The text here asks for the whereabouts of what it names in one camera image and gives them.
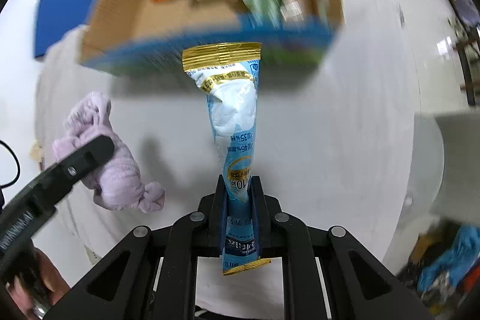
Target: cardboard box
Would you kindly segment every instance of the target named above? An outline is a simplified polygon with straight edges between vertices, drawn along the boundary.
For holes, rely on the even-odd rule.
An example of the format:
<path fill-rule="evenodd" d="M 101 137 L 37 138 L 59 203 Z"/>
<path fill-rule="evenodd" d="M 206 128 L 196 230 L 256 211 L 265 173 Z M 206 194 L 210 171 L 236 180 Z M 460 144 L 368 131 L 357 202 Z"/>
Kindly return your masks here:
<path fill-rule="evenodd" d="M 82 45 L 81 64 L 113 74 L 141 74 L 181 64 L 195 45 L 262 43 L 263 62 L 318 62 L 343 21 L 341 0 L 296 0 L 306 22 L 257 27 L 231 0 L 98 0 Z"/>

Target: white floor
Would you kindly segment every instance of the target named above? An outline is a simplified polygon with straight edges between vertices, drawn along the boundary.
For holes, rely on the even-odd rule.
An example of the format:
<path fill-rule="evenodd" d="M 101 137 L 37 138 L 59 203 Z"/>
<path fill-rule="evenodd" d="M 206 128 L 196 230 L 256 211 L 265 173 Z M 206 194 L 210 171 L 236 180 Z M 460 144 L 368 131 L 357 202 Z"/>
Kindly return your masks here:
<path fill-rule="evenodd" d="M 347 23 L 350 1 L 344 0 Z M 417 70 L 417 78 L 413 80 L 416 87 L 412 91 L 416 110 L 424 114 L 466 110 L 467 100 L 459 89 L 463 74 L 458 57 L 452 52 L 440 54 L 437 47 L 448 37 L 455 41 L 447 21 L 453 14 L 447 0 L 398 1 L 405 16 Z M 34 140 L 34 87 L 41 71 L 41 64 L 31 58 L 32 48 L 28 42 L 33 37 L 35 4 L 36 0 L 10 0 L 0 14 L 0 112 L 3 116 L 0 136 L 15 149 L 22 165 L 21 180 L 7 191 L 7 201 L 38 174 L 36 165 L 28 157 Z M 0 155 L 0 164 L 0 182 L 3 183 L 12 172 L 9 157 Z M 61 246 L 61 253 L 58 241 L 68 243 Z M 51 257 L 71 285 L 90 267 L 86 255 L 79 254 L 81 243 L 75 241 L 55 220 L 38 235 L 35 243 Z M 392 264 L 398 263 L 395 254 L 393 259 Z"/>

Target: purple object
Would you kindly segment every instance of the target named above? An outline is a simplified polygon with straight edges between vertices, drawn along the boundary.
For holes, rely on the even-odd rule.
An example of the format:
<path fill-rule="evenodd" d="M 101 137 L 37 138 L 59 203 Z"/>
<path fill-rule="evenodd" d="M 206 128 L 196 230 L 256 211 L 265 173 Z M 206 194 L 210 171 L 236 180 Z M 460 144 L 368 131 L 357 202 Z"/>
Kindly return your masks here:
<path fill-rule="evenodd" d="M 106 135 L 115 144 L 113 158 L 82 180 L 94 190 L 95 204 L 109 210 L 138 208 L 145 213 L 161 210 L 165 189 L 158 182 L 142 183 L 134 157 L 112 130 L 110 108 L 110 99 L 102 93 L 91 92 L 83 98 L 65 122 L 67 135 L 53 142 L 55 158 L 61 160 L 97 136 Z"/>

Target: metal screw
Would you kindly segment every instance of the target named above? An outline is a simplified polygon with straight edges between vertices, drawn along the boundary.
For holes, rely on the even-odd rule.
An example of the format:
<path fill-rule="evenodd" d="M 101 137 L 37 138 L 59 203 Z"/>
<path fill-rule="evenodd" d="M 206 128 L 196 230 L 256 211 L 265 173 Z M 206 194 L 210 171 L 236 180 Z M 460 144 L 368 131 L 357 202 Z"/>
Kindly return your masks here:
<path fill-rule="evenodd" d="M 201 211 L 194 211 L 191 215 L 190 215 L 190 219 L 194 222 L 200 222 L 200 221 L 203 221 L 203 219 L 205 218 L 205 214 L 203 214 Z"/>
<path fill-rule="evenodd" d="M 346 230 L 341 226 L 334 226 L 332 228 L 332 235 L 335 237 L 343 237 L 345 236 L 345 234 L 346 234 Z"/>
<path fill-rule="evenodd" d="M 146 226 L 137 226 L 133 231 L 135 237 L 145 237 L 147 233 L 148 228 Z"/>
<path fill-rule="evenodd" d="M 280 212 L 275 214 L 275 219 L 278 222 L 287 222 L 290 219 L 290 216 L 287 213 Z"/>
<path fill-rule="evenodd" d="M 67 172 L 70 176 L 75 176 L 77 174 L 77 170 L 72 166 L 67 168 Z"/>

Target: black cable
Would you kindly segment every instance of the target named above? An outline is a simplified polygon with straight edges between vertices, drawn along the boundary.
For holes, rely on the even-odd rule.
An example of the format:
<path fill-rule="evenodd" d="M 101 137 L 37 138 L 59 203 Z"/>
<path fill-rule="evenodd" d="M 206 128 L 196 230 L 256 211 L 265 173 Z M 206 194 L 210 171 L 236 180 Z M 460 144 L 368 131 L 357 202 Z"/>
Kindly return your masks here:
<path fill-rule="evenodd" d="M 0 185 L 0 191 L 1 191 L 4 188 L 7 188 L 7 187 L 10 187 L 10 186 L 14 185 L 16 183 L 16 181 L 18 181 L 18 178 L 20 178 L 20 163 L 18 162 L 18 159 L 17 159 L 15 153 L 12 151 L 12 149 L 6 143 L 4 143 L 2 140 L 0 140 L 0 144 L 2 144 L 11 153 L 11 155 L 13 156 L 13 159 L 15 160 L 15 163 L 17 163 L 17 175 L 15 176 L 14 180 L 12 180 L 11 182 L 8 182 L 4 185 Z"/>

